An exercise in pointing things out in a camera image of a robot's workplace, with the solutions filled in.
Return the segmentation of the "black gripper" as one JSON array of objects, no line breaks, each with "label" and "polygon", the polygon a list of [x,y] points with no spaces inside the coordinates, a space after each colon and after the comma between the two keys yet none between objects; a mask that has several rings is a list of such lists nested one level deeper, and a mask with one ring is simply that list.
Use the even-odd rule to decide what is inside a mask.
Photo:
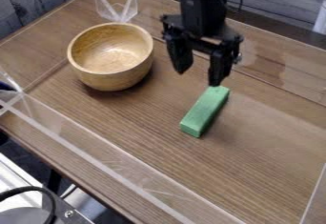
[{"label": "black gripper", "polygon": [[209,55],[208,85],[217,87],[240,58],[242,35],[226,24],[227,0],[179,0],[180,14],[163,14],[163,37],[173,69],[192,66],[192,51]]}]

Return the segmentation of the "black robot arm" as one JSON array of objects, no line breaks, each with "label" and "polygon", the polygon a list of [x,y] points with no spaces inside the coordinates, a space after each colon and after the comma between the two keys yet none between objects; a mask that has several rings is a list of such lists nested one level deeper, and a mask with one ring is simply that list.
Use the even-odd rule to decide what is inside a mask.
[{"label": "black robot arm", "polygon": [[173,69],[183,74],[193,64],[192,51],[208,55],[207,80],[217,87],[240,60],[243,35],[226,22],[227,0],[179,0],[180,14],[163,14],[163,39]]}]

